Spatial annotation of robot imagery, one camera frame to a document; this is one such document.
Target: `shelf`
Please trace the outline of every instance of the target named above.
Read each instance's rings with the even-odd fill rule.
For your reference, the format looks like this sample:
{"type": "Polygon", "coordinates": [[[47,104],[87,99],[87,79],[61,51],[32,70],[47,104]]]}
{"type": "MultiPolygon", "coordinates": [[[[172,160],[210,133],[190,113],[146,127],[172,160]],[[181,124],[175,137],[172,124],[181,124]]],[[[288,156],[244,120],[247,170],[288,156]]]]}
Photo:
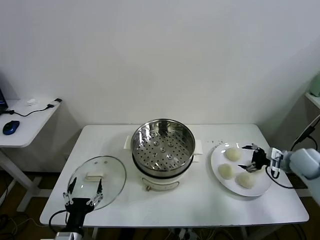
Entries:
{"type": "Polygon", "coordinates": [[[320,96],[313,96],[309,92],[306,92],[305,96],[320,109],[320,96]]]}

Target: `computer mouse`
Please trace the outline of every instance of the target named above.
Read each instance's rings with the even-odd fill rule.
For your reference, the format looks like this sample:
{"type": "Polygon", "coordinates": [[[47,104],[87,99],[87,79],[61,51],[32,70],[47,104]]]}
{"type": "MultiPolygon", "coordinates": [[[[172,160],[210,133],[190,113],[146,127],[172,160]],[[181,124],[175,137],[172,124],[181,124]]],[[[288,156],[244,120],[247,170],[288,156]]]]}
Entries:
{"type": "Polygon", "coordinates": [[[2,129],[4,135],[11,135],[14,134],[17,128],[20,125],[20,121],[10,121],[7,122],[2,129]]]}

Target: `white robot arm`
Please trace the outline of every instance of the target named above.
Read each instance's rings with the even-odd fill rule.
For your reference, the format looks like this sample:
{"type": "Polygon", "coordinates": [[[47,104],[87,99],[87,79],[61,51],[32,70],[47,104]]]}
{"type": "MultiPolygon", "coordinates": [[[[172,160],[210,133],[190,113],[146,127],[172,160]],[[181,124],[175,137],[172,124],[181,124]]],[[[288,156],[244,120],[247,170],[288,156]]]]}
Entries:
{"type": "Polygon", "coordinates": [[[320,205],[320,153],[315,149],[299,149],[282,152],[280,168],[295,173],[308,187],[314,200],[320,205]]]}
{"type": "Polygon", "coordinates": [[[308,187],[314,200],[320,205],[320,153],[315,149],[299,149],[297,151],[280,151],[271,147],[266,153],[252,144],[243,147],[254,150],[251,164],[240,167],[252,173],[260,170],[263,165],[271,168],[271,178],[277,179],[280,169],[286,173],[293,172],[308,187]]]}

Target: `white plate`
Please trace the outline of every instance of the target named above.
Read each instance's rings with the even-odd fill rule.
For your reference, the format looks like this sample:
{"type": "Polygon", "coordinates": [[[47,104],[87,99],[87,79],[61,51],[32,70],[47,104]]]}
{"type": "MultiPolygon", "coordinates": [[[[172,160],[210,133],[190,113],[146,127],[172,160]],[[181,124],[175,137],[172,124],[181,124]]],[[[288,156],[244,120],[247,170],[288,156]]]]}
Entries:
{"type": "Polygon", "coordinates": [[[265,173],[265,167],[261,170],[251,173],[255,177],[255,185],[251,189],[244,188],[236,183],[236,176],[240,173],[245,172],[244,169],[239,167],[238,165],[249,165],[252,160],[253,150],[242,149],[242,147],[249,145],[249,144],[241,144],[241,143],[223,143],[216,147],[216,149],[212,152],[211,155],[211,167],[213,173],[215,174],[216,178],[222,183],[227,189],[231,190],[232,192],[246,196],[246,197],[257,197],[264,194],[271,186],[271,179],[265,173]],[[225,156],[225,151],[228,148],[239,148],[241,149],[241,158],[238,161],[230,161],[225,156]],[[224,179],[220,173],[218,172],[218,167],[221,164],[230,164],[233,166],[233,170],[235,172],[234,178],[226,180],[224,179]]]}

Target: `glass lid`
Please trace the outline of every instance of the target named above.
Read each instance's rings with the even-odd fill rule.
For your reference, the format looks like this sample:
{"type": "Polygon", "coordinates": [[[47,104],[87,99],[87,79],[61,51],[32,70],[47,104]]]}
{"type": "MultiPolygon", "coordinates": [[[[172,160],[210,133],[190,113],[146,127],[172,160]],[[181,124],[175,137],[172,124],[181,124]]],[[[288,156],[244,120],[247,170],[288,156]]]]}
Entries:
{"type": "Polygon", "coordinates": [[[113,156],[97,156],[79,166],[72,174],[67,192],[70,199],[88,198],[94,210],[112,203],[123,190],[127,179],[124,164],[113,156]]]}

